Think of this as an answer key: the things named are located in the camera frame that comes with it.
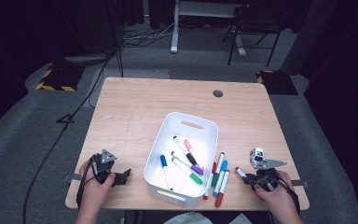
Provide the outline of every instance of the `white desk leg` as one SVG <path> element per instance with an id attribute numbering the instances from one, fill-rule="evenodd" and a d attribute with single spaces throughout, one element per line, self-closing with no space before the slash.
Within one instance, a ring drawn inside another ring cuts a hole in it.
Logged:
<path id="1" fill-rule="evenodd" d="M 240 54 L 240 56 L 246 57 L 246 51 L 245 48 L 243 47 L 241 37 L 239 35 L 237 35 L 237 38 L 235 38 L 235 44 L 237 45 L 238 53 Z"/>
<path id="2" fill-rule="evenodd" d="M 178 51 L 178 39 L 179 39 L 178 25 L 179 25 L 179 0 L 176 0 L 171 53 L 176 53 Z"/>

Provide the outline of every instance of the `green marker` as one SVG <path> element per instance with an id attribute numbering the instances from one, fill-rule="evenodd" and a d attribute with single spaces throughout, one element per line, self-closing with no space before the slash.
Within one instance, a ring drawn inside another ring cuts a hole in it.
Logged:
<path id="1" fill-rule="evenodd" d="M 187 167 L 184 167 L 184 165 L 179 162 L 175 157 L 172 157 L 172 162 L 177 165 L 181 170 L 183 170 L 183 172 L 185 172 L 188 176 L 190 176 L 190 178 L 192 178 L 194 181 L 196 181 L 197 184 L 201 185 L 202 184 L 202 180 L 196 176 L 194 173 L 192 173 L 191 171 L 189 171 L 187 169 Z"/>
<path id="2" fill-rule="evenodd" d="M 219 179 L 219 173 L 220 170 L 222 169 L 222 163 L 224 159 L 225 159 L 225 153 L 222 152 L 220 153 L 219 162 L 217 163 L 216 170 L 214 171 L 214 175 L 212 179 L 212 187 L 216 187 L 217 180 Z"/>

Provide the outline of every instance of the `marker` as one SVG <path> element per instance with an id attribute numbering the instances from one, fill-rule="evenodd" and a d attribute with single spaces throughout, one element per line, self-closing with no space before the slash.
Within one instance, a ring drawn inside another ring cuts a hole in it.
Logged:
<path id="1" fill-rule="evenodd" d="M 184 165 L 179 162 L 179 160 L 176 160 L 176 157 L 172 157 L 172 162 L 177 165 L 183 172 L 185 172 L 186 175 L 190 176 L 190 178 L 192 178 L 194 181 L 196 181 L 197 184 L 201 185 L 202 184 L 202 180 L 199 179 L 198 176 L 196 176 L 193 172 L 187 170 L 186 167 L 184 167 Z"/>
<path id="2" fill-rule="evenodd" d="M 235 167 L 235 170 L 241 177 L 247 177 L 246 174 L 240 169 L 240 167 Z"/>
<path id="3" fill-rule="evenodd" d="M 191 163 L 188 162 L 188 161 L 182 161 L 180 158 L 178 158 L 178 157 L 176 157 L 176 156 L 173 155 L 174 152 L 175 152 L 175 151 L 172 151 L 172 152 L 171 152 L 171 155 L 172 155 L 173 157 L 175 157 L 177 160 L 179 160 L 179 161 L 180 161 L 181 163 L 183 163 L 184 165 L 188 166 L 190 169 L 192 169 L 193 171 L 195 171 L 197 174 L 203 175 L 203 171 L 202 171 L 198 166 L 195 166 L 195 165 L 191 164 Z"/>
<path id="4" fill-rule="evenodd" d="M 212 166 L 212 171 L 211 171 L 211 175 L 209 175 L 209 181 L 208 181 L 208 185 L 206 187 L 206 191 L 204 193 L 204 195 L 202 196 L 202 198 L 204 200 L 207 200 L 209 197 L 209 192 L 211 191 L 211 185 L 212 185 L 212 180 L 213 180 L 213 173 L 216 170 L 216 162 L 213 162 L 213 166 Z"/>
<path id="5" fill-rule="evenodd" d="M 220 158 L 219 158 L 219 161 L 217 162 L 216 171 L 214 172 L 214 175 L 213 175 L 212 187 L 216 186 L 217 179 L 219 179 L 219 173 L 220 173 L 220 169 L 222 167 L 224 158 L 225 158 L 225 153 L 224 152 L 220 153 Z"/>
<path id="6" fill-rule="evenodd" d="M 176 136 L 173 137 L 173 141 L 175 141 L 176 145 L 179 146 L 180 149 L 182 149 L 183 153 L 185 153 L 186 157 L 188 158 L 188 160 L 191 162 L 191 164 L 193 165 L 197 165 L 196 160 L 194 159 L 193 155 L 191 155 L 190 152 L 187 152 L 187 150 L 185 150 L 182 145 L 180 145 L 179 140 L 177 139 Z"/>
<path id="7" fill-rule="evenodd" d="M 216 206 L 216 207 L 220 207 L 220 204 L 222 203 L 223 195 L 225 195 L 225 189 L 226 189 L 226 185 L 228 182 L 228 178 L 229 178 L 229 170 L 226 170 L 225 178 L 223 179 L 223 183 L 222 183 L 222 187 L 219 190 L 219 194 L 217 195 L 216 203 L 214 204 L 214 206 Z"/>
<path id="8" fill-rule="evenodd" d="M 193 147 L 190 145 L 190 143 L 188 142 L 187 139 L 184 140 L 184 143 L 185 143 L 185 146 L 186 146 L 188 152 L 189 152 L 189 153 L 191 154 L 191 156 L 194 158 L 194 155 L 193 155 Z"/>
<path id="9" fill-rule="evenodd" d="M 223 161 L 222 169 L 220 170 L 220 174 L 219 174 L 219 179 L 217 180 L 216 187 L 214 187 L 213 196 L 217 196 L 217 194 L 219 193 L 227 169 L 227 164 L 228 164 L 227 161 Z"/>
<path id="10" fill-rule="evenodd" d="M 167 188 L 170 190 L 173 190 L 172 184 L 168 179 L 168 166 L 167 166 L 167 161 L 165 160 L 165 156 L 161 155 L 159 156 L 159 158 L 161 159 L 161 164 L 162 164 L 162 171 L 164 172 L 164 176 L 165 176 L 165 182 L 167 183 Z"/>

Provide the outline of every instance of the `wooden tabletop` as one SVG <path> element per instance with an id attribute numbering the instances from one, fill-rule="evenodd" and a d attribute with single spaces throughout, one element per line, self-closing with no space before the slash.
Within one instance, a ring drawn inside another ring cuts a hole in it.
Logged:
<path id="1" fill-rule="evenodd" d="M 213 95 L 221 91 L 222 97 Z M 219 129 L 215 161 L 225 152 L 232 170 L 219 208 L 212 193 L 195 207 L 186 208 L 151 196 L 144 169 L 158 131 L 172 112 L 208 119 Z M 111 188 L 104 208 L 164 210 L 267 210 L 249 186 L 235 173 L 239 166 L 255 174 L 249 153 L 255 147 L 265 150 L 266 159 L 287 161 L 277 168 L 299 179 L 295 163 L 285 142 L 265 87 L 257 83 L 193 81 L 108 77 L 95 108 L 75 173 L 84 161 L 105 148 L 118 157 L 112 171 L 131 168 L 126 185 Z M 79 181 L 72 181 L 65 203 L 77 208 Z M 310 207 L 303 187 L 295 187 L 301 210 Z"/>

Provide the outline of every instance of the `person's left hand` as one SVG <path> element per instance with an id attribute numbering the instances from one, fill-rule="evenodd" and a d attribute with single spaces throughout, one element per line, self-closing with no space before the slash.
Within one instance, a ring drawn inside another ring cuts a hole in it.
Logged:
<path id="1" fill-rule="evenodd" d="M 88 163 L 89 161 L 85 161 L 80 167 L 80 176 L 83 176 L 85 173 Z M 89 182 L 87 182 L 83 188 L 83 197 L 76 223 L 96 223 L 98 213 L 103 206 L 106 195 L 115 181 L 115 177 L 115 173 L 112 173 L 106 178 L 103 184 L 100 184 L 94 178 L 92 168 L 89 168 L 85 178 L 85 182 L 88 180 Z"/>

